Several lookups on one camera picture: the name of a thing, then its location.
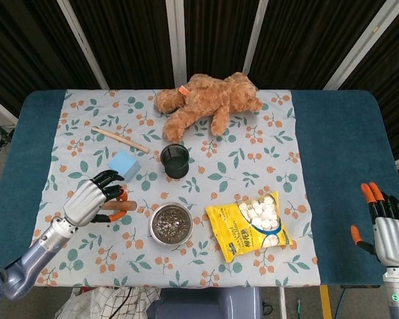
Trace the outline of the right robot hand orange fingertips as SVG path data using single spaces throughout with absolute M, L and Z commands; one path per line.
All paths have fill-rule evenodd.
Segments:
M 350 226 L 352 240 L 385 267 L 399 268 L 399 200 L 382 192 L 374 182 L 363 183 L 360 188 L 368 205 L 374 242 L 364 241 L 356 225 Z

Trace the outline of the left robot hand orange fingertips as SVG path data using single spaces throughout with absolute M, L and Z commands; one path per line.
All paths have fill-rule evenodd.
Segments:
M 98 212 L 105 203 L 124 194 L 119 184 L 109 186 L 114 181 L 123 180 L 117 171 L 108 169 L 83 183 L 63 205 L 66 220 L 75 227 L 114 221 L 116 217 Z

